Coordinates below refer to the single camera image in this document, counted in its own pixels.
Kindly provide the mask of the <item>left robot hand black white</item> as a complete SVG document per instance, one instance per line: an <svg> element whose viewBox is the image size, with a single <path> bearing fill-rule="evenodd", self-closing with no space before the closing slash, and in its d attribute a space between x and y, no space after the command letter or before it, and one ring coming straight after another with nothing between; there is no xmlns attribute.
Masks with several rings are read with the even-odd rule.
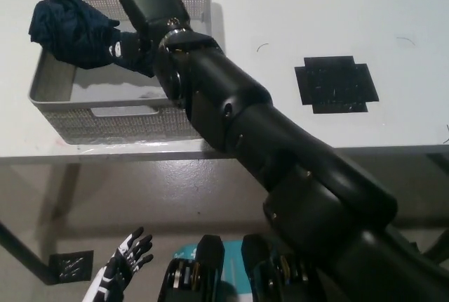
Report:
<svg viewBox="0 0 449 302"><path fill-rule="evenodd" d="M108 265L112 266L113 278L121 280L127 286L133 276L150 263L154 255L152 250L152 235L142 236L144 228L139 227L129 234L127 238L116 248Z"/></svg>

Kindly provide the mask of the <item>right robot hand black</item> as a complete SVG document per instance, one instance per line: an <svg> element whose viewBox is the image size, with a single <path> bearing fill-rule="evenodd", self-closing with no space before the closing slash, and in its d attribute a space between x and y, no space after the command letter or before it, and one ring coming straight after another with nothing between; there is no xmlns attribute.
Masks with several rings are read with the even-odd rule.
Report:
<svg viewBox="0 0 449 302"><path fill-rule="evenodd" d="M175 30L191 31L182 0L119 0L138 34L140 50L155 55L163 38Z"/></svg>

